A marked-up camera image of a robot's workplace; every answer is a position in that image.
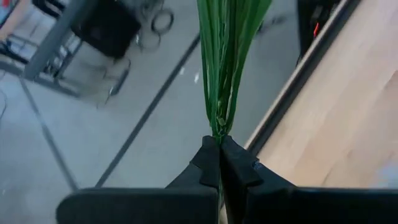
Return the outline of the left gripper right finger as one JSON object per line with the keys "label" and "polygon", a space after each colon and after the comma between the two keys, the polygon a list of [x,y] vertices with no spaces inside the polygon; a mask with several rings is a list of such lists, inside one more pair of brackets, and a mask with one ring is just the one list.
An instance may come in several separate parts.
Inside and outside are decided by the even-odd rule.
{"label": "left gripper right finger", "polygon": [[397,223],[396,189],[303,187],[226,136],[221,180],[230,223]]}

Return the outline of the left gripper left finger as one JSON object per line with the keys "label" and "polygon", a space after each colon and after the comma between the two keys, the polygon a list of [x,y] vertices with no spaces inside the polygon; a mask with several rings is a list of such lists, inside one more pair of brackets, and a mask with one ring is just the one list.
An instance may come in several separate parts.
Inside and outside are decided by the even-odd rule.
{"label": "left gripper left finger", "polygon": [[216,223],[220,148],[211,136],[188,166],[164,188],[93,187],[58,205],[57,223]]}

